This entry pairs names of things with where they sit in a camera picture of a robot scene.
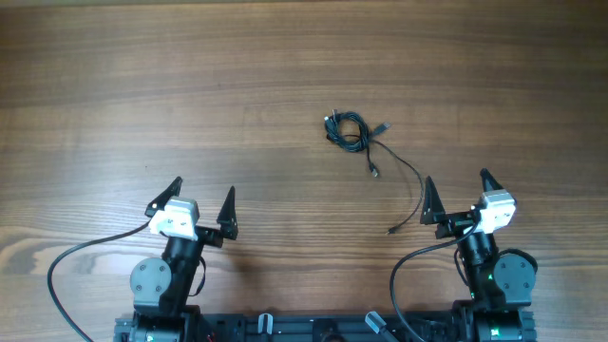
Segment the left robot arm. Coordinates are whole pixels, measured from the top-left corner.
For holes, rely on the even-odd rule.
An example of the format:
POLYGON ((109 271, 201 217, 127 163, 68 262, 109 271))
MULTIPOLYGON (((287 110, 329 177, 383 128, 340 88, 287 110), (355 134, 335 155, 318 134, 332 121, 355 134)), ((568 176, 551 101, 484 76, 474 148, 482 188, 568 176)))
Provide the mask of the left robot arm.
POLYGON ((236 189, 231 187, 218 213, 218 229, 198 225, 197 202, 180 195, 182 178, 151 200, 144 214, 147 226, 156 235, 167 238, 159 257, 139 262, 129 285, 134 295, 134 313, 115 321, 113 339, 117 342, 187 342, 215 341, 217 336, 197 305, 187 300, 200 293, 190 290, 199 266, 205 267, 203 248, 220 248, 226 239, 238 236, 236 189))

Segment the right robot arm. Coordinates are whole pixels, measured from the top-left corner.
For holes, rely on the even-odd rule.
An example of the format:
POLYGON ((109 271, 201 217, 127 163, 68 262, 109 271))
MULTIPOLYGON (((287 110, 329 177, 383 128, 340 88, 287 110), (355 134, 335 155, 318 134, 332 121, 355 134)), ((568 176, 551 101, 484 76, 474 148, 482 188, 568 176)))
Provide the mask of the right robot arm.
POLYGON ((464 212, 445 210, 432 178, 425 180, 420 222, 437 226, 438 239, 457 240, 456 257, 471 298, 454 302, 450 328, 456 341, 538 339, 531 305, 538 263, 518 249, 501 250, 494 234, 513 219, 517 202, 487 169, 480 171, 483 193, 464 212))

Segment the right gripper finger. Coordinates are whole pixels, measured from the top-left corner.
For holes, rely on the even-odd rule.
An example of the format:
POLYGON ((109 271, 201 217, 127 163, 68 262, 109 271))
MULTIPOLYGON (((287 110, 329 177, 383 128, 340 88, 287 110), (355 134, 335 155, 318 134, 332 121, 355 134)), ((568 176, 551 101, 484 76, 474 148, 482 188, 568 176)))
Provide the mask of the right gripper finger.
POLYGON ((482 186, 485 192, 502 190, 503 187, 496 181, 487 168, 480 171, 482 186))
POLYGON ((445 208, 431 176, 425 180, 425 194, 420 223, 423 225, 438 224, 447 220, 445 208))

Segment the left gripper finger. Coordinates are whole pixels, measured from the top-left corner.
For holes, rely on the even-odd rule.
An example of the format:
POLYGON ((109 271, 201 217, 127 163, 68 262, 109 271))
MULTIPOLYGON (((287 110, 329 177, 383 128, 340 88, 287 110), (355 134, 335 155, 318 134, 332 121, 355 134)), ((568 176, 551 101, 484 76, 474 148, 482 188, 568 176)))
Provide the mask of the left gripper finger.
POLYGON ((231 186, 218 213, 217 224, 224 238, 236 240, 238 237, 238 219, 236 214, 236 188, 231 186))
POLYGON ((153 218, 158 211, 163 210, 168 201, 180 194, 182 182, 182 177, 176 177, 165 190, 148 203, 144 214, 148 218, 153 218))

